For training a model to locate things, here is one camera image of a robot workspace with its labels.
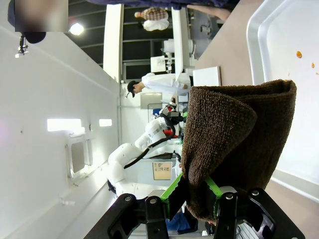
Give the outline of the ceiling air conditioner unit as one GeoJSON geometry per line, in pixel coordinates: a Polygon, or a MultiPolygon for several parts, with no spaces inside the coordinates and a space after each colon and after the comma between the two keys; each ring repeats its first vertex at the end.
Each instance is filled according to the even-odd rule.
{"type": "Polygon", "coordinates": [[[66,134],[68,178],[71,180],[83,177],[89,172],[92,165],[89,142],[83,131],[69,131],[66,134]]]}

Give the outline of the silver metal tray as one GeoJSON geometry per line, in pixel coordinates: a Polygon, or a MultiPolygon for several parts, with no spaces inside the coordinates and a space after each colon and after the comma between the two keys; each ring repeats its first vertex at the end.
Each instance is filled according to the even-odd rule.
{"type": "Polygon", "coordinates": [[[272,179],[319,203],[319,0],[264,0],[248,21],[246,39],[253,84],[284,79],[297,86],[293,123],[272,179]]]}

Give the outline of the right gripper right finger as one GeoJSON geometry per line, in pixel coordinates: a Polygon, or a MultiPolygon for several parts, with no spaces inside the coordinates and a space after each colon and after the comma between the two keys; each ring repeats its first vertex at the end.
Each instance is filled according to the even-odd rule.
{"type": "Polygon", "coordinates": [[[236,239],[237,226],[242,223],[250,226],[258,239],[306,239],[265,190],[222,192],[211,177],[205,182],[208,195],[215,196],[215,201],[207,206],[216,219],[213,239],[236,239]]]}

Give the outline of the white partition panel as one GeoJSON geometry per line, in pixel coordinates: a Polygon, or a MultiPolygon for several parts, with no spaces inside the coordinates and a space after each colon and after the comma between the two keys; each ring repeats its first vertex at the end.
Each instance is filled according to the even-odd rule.
{"type": "Polygon", "coordinates": [[[174,65],[175,76],[179,78],[185,67],[189,66],[189,28],[188,15],[185,8],[171,9],[173,40],[174,40],[174,65]]]}

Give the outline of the round ceiling lamp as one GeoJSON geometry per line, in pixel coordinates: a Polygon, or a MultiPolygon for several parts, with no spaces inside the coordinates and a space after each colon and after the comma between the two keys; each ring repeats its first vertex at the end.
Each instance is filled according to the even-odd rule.
{"type": "Polygon", "coordinates": [[[83,33],[84,31],[84,27],[83,25],[81,25],[80,23],[74,23],[73,25],[70,26],[69,28],[69,32],[72,34],[72,35],[76,35],[76,36],[79,36],[83,33]]]}

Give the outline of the person's left forearm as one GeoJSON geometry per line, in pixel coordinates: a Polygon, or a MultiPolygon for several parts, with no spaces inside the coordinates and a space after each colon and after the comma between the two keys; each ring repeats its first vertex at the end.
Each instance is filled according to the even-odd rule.
{"type": "Polygon", "coordinates": [[[204,6],[204,5],[187,5],[187,8],[192,10],[197,10],[203,13],[206,13],[209,16],[217,17],[218,19],[225,22],[230,16],[231,12],[227,9],[217,8],[213,6],[204,6]]]}

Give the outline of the person in white coat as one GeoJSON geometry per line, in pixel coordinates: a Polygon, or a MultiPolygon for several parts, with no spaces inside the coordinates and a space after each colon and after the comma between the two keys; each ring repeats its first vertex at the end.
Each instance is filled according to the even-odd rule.
{"type": "Polygon", "coordinates": [[[141,81],[130,81],[127,85],[128,94],[132,97],[141,93],[143,89],[152,90],[155,93],[177,94],[178,96],[186,96],[192,87],[193,77],[187,73],[181,73],[178,78],[175,74],[154,74],[147,73],[142,76],[141,81]]]}

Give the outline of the brown towel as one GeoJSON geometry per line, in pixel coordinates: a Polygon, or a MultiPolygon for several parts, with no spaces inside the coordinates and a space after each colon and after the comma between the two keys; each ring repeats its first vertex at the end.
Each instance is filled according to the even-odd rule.
{"type": "Polygon", "coordinates": [[[186,206],[195,218],[214,221],[207,177],[240,193],[266,188],[290,132],[296,94],[291,80],[191,88],[181,168],[188,183],[186,206]]]}

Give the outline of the person in navy jacket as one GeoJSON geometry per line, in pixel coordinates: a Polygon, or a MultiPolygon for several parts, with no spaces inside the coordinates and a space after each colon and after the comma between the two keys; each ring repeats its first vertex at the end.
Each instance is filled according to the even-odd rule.
{"type": "MultiPolygon", "coordinates": [[[[31,44],[41,42],[48,31],[47,21],[66,0],[9,0],[7,21],[31,44]]],[[[239,0],[86,0],[97,5],[125,4],[137,7],[159,7],[180,10],[184,7],[215,7],[226,10],[239,0]]]]}

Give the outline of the blue fabric bundle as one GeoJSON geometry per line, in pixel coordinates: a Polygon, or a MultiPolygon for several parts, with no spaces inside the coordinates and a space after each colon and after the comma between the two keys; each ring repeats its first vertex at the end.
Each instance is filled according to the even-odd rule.
{"type": "Polygon", "coordinates": [[[177,212],[173,219],[166,219],[165,223],[169,232],[179,232],[190,229],[190,225],[182,211],[177,212]]]}

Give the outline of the person in plaid shirt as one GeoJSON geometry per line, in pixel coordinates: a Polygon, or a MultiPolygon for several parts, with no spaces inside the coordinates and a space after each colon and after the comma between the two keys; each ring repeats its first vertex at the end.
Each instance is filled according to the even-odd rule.
{"type": "Polygon", "coordinates": [[[144,20],[142,28],[146,31],[162,31],[169,27],[169,14],[164,8],[150,7],[143,11],[136,11],[134,17],[144,20]]]}

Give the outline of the beige paper poster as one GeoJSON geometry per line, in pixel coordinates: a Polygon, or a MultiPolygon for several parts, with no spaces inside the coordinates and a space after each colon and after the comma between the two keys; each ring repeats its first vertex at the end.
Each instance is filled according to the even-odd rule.
{"type": "Polygon", "coordinates": [[[154,180],[171,180],[172,162],[153,162],[154,180]]]}

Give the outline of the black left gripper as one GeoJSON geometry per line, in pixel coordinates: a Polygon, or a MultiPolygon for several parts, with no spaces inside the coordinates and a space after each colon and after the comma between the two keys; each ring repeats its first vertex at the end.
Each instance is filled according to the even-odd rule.
{"type": "Polygon", "coordinates": [[[167,117],[170,119],[170,120],[184,120],[185,118],[187,118],[187,112],[177,112],[177,111],[170,111],[168,114],[167,114],[167,117]]]}

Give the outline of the large rectangular ceiling light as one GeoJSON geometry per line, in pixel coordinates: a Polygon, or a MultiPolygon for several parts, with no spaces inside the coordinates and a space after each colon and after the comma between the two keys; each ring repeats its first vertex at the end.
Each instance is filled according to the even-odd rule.
{"type": "Polygon", "coordinates": [[[80,119],[47,119],[47,131],[71,131],[82,127],[80,119]]]}

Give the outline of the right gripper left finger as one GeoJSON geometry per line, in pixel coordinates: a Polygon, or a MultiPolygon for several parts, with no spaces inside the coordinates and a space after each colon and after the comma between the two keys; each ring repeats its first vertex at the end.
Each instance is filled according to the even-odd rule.
{"type": "Polygon", "coordinates": [[[146,239],[169,239],[165,221],[174,218],[187,197],[182,174],[159,197],[121,194],[84,239],[129,239],[141,224],[146,225],[146,239]]]}

